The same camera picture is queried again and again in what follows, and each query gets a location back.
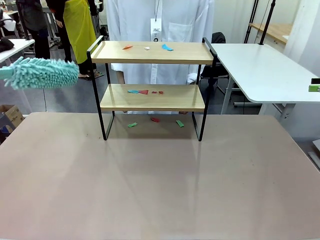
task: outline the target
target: green paper piece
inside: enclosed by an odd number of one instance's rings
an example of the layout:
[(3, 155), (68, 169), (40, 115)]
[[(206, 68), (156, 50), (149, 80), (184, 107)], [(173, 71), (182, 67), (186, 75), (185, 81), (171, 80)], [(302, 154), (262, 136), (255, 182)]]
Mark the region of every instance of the green paper piece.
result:
[(180, 128), (182, 128), (182, 127), (185, 126), (185, 125), (184, 125), (181, 121), (179, 121), (179, 120), (177, 120), (176, 123), (180, 126)]
[(129, 127), (129, 128), (133, 128), (134, 126), (137, 126), (137, 125), (138, 125), (138, 123), (134, 122), (134, 123), (132, 123), (132, 124), (129, 124), (128, 127)]
[(318, 92), (318, 89), (320, 88), (319, 84), (312, 84), (309, 85), (309, 92)]

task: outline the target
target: black bag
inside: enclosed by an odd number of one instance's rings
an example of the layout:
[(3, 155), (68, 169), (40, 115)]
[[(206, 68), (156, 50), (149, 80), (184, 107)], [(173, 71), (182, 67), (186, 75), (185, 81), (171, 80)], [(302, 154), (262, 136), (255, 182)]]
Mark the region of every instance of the black bag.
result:
[(212, 34), (211, 43), (212, 44), (225, 44), (226, 37), (222, 32), (215, 32)]
[(0, 40), (0, 53), (14, 48), (14, 44), (9, 39), (3, 37)]

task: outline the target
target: wooden shelf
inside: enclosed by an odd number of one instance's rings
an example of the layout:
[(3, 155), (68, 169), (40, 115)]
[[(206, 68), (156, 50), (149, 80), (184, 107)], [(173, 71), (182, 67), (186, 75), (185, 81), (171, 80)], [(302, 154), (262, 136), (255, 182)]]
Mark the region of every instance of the wooden shelf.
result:
[[(167, 51), (162, 45), (174, 49)], [(127, 45), (133, 47), (123, 50)], [(212, 65), (213, 56), (204, 43), (151, 42), (151, 41), (102, 41), (91, 55), (93, 63), (119, 64), (191, 64)]]
[[(128, 90), (149, 90), (149, 94)], [(203, 112), (205, 103), (198, 85), (110, 84), (100, 107), (103, 111)]]

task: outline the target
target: blue paper piece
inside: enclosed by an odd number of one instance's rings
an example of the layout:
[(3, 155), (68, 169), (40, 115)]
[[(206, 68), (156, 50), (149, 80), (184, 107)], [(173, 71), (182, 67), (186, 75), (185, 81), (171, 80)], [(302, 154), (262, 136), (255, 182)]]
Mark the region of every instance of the blue paper piece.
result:
[(162, 45), (162, 48), (163, 48), (164, 50), (173, 51), (173, 49), (170, 48), (170, 47), (168, 47), (166, 44), (163, 44), (163, 45)]
[(128, 90), (128, 93), (131, 93), (131, 94), (138, 94), (139, 91), (138, 90)]

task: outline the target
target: metal stand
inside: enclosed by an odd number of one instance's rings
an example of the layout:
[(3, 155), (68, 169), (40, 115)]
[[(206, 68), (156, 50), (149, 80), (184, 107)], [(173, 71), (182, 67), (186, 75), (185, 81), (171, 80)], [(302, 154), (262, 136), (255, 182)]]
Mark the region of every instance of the metal stand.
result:
[[(213, 56), (213, 61), (212, 61), (212, 73), (215, 72), (215, 68), (217, 65), (217, 61), (218, 61), (218, 54), (217, 52), (214, 50), (214, 48), (212, 47), (211, 43), (208, 41), (208, 39), (206, 39), (205, 37), (202, 39), (202, 43), (205, 43), (209, 50), (210, 53)], [(199, 65), (198, 68), (198, 76), (196, 78), (196, 84), (199, 85), (199, 79), (200, 79), (200, 73), (201, 73), (201, 65)], [(205, 100), (205, 107), (204, 107), (204, 113), (203, 113), (203, 118), (202, 118), (202, 124), (201, 124), (201, 130), (199, 132), (199, 128), (198, 128), (198, 124), (197, 124), (197, 120), (195, 117), (195, 112), (192, 112), (192, 120), (193, 120), (193, 124), (194, 124), (194, 128), (195, 128), (195, 132), (196, 132), (196, 136), (199, 140), (199, 142), (202, 141), (203, 135), (204, 135), (204, 130), (205, 130), (205, 125), (206, 125), (206, 119), (207, 119), (207, 114), (208, 114), (208, 108), (209, 108), (209, 103), (210, 103), (210, 97), (211, 97), (211, 92), (214, 86), (214, 76), (211, 75), (209, 81), (209, 87), (208, 87), (208, 92), (206, 94), (206, 100)]]
[[(103, 40), (104, 40), (104, 36), (100, 36), (92, 44), (92, 46), (87, 50), (86, 56), (87, 56), (87, 59), (88, 59), (89, 64), (90, 64), (90, 74), (91, 74), (92, 86), (93, 86), (93, 91), (94, 91), (95, 103), (96, 103), (96, 107), (97, 107), (97, 110), (98, 110), (98, 115), (99, 115), (101, 130), (102, 130), (102, 136), (103, 136), (103, 139), (106, 141), (108, 136), (109, 136), (109, 133), (110, 133), (110, 130), (111, 130), (111, 127), (112, 127), (112, 123), (113, 123), (114, 118), (115, 118), (115, 111), (112, 111), (112, 117), (111, 117), (111, 119), (109, 121), (108, 128), (107, 128), (107, 130), (105, 132), (105, 125), (104, 125), (104, 120), (103, 120), (102, 111), (101, 111), (101, 107), (100, 107), (100, 100), (99, 100), (99, 95), (98, 95), (96, 79), (95, 79), (95, 73), (94, 73), (94, 68), (93, 68), (92, 59), (91, 59), (91, 51), (97, 45), (99, 45), (101, 43), (101, 41), (103, 41)], [(205, 37), (202, 39), (202, 43), (205, 43), (208, 46), (209, 51), (213, 56), (212, 72), (214, 72), (215, 67), (217, 65), (217, 61), (218, 61), (218, 54), (216, 53), (216, 51), (212, 47), (211, 43)], [(109, 85), (109, 84), (111, 84), (111, 81), (110, 81), (109, 65), (107, 63), (105, 64), (105, 70), (106, 70), (106, 77), (107, 77), (107, 81), (108, 81), (108, 85)], [(201, 74), (201, 65), (199, 65), (199, 67), (198, 67), (197, 78), (196, 78), (196, 84), (197, 85), (199, 85), (200, 74)], [(203, 135), (204, 135), (210, 97), (211, 97), (212, 89), (213, 89), (213, 86), (214, 86), (214, 77), (213, 77), (213, 75), (210, 77), (210, 79), (208, 81), (209, 81), (209, 87), (208, 87), (208, 92), (207, 92), (207, 95), (206, 95), (205, 107), (204, 107), (204, 113), (203, 113), (203, 118), (202, 118), (202, 124), (201, 124), (200, 131), (198, 129), (197, 120), (195, 118), (195, 112), (194, 111), (192, 112), (192, 120), (193, 120), (195, 132), (196, 132), (196, 135), (197, 135), (197, 138), (198, 138), (199, 142), (202, 141), (202, 138), (203, 138)]]
[(271, 20), (271, 17), (272, 17), (272, 13), (274, 12), (275, 6), (276, 6), (276, 0), (272, 0), (271, 7), (270, 7), (270, 12), (269, 12), (268, 18), (267, 18), (267, 20), (265, 22), (264, 31), (262, 33), (262, 37), (261, 37), (261, 41), (260, 41), (259, 45), (263, 45), (264, 44), (265, 37), (266, 37), (267, 31), (268, 31), (268, 27), (269, 27), (270, 20)]
[(249, 21), (249, 24), (248, 24), (248, 28), (247, 28), (247, 30), (246, 30), (245, 38), (244, 38), (244, 43), (245, 43), (245, 44), (248, 43), (248, 40), (249, 40), (249, 37), (250, 37), (250, 32), (251, 32), (251, 28), (252, 28), (252, 27), (250, 26), (250, 24), (252, 24), (252, 23), (254, 22), (254, 20), (255, 20), (257, 8), (258, 8), (258, 3), (259, 3), (259, 0), (254, 0), (252, 12), (251, 12), (251, 17), (250, 17), (250, 21)]

